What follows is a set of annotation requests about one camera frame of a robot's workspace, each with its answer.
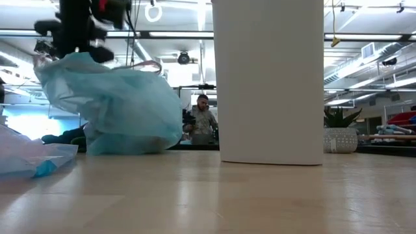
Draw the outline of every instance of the ceiling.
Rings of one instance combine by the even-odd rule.
[[[54,18],[57,11],[57,0],[0,0],[0,28],[1,29],[32,29],[35,21]],[[205,9],[205,22],[202,29],[213,29],[213,16],[210,0],[207,0]],[[136,29],[152,31],[198,31],[198,0],[158,0],[162,6],[162,16],[156,22],[146,19],[146,5],[149,1],[142,0],[140,7],[135,6],[132,13],[132,21],[137,20]],[[413,0],[335,0],[335,31],[337,33],[399,33],[411,34],[416,31],[416,1]],[[401,13],[400,3],[405,6]],[[158,12],[153,8],[149,12],[155,17]],[[333,32],[332,1],[324,0],[324,32]],[[33,55],[35,39],[1,38],[0,40],[14,46],[25,53]],[[162,59],[175,58],[180,51],[189,51],[191,57],[200,57],[199,40],[141,40],[143,48],[152,56]],[[208,81],[214,81],[214,45],[213,41],[204,41],[206,47],[205,63],[211,69]],[[341,42],[332,48],[330,42],[324,43],[324,73],[331,73],[340,64],[360,56],[361,48],[368,43]],[[123,57],[127,51],[124,40],[107,40],[105,46],[114,51],[117,57]],[[342,87],[345,83],[332,84],[335,88]]]

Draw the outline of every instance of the red fabric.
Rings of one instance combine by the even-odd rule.
[[[105,11],[105,5],[107,5],[108,0],[99,0],[99,11]]]

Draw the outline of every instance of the potted plant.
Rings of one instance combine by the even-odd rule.
[[[357,149],[357,131],[348,126],[354,122],[363,109],[344,117],[342,108],[333,113],[324,110],[324,152],[325,153],[352,153]]]

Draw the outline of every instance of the desk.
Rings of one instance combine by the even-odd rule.
[[[218,151],[85,157],[0,182],[2,234],[416,233],[416,159],[234,164]]]

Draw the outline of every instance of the white column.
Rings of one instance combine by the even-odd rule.
[[[223,161],[322,164],[322,0],[212,0]]]

